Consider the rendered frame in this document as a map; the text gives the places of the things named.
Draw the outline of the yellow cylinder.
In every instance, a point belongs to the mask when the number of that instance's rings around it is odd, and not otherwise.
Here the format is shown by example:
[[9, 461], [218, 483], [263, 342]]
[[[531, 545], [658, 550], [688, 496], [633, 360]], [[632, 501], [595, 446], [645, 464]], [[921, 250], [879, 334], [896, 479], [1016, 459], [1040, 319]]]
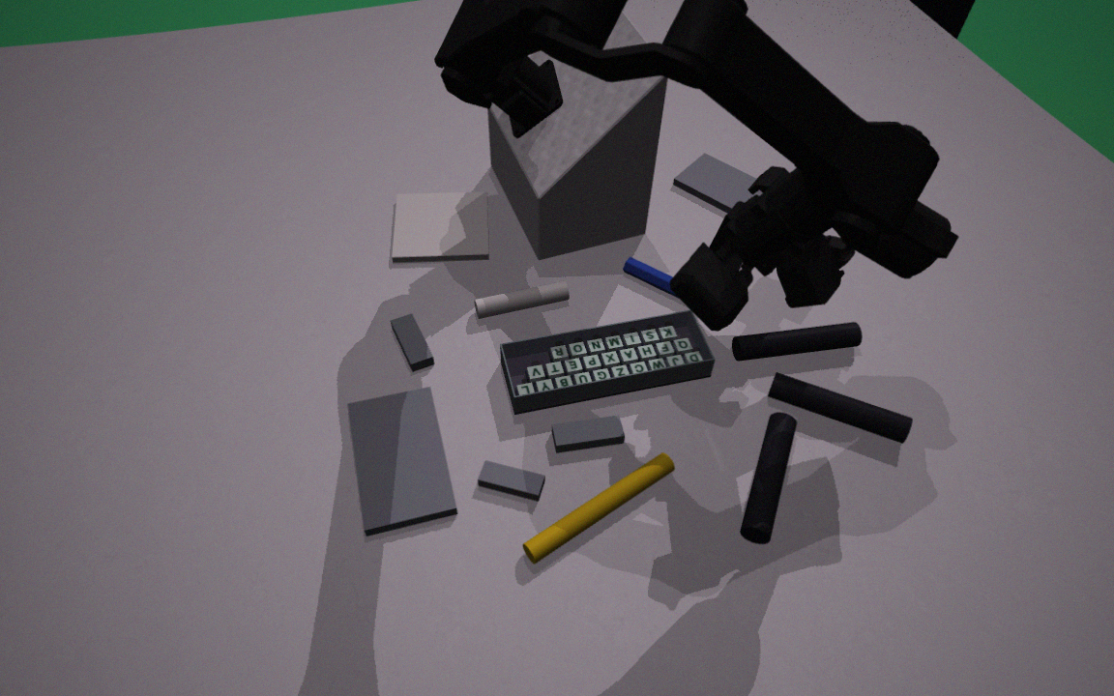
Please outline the yellow cylinder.
[[644, 492], [656, 481], [666, 479], [673, 472], [675, 472], [675, 463], [666, 453], [659, 453], [638, 467], [637, 470], [615, 481], [613, 486], [600, 492], [600, 496], [582, 504], [557, 523], [548, 526], [544, 532], [535, 535], [531, 540], [522, 543], [522, 551], [527, 553], [531, 563], [539, 563], [545, 556], [560, 549], [563, 543], [569, 542], [576, 535], [585, 532], [589, 526], [598, 523], [606, 514], [631, 501], [632, 498]]

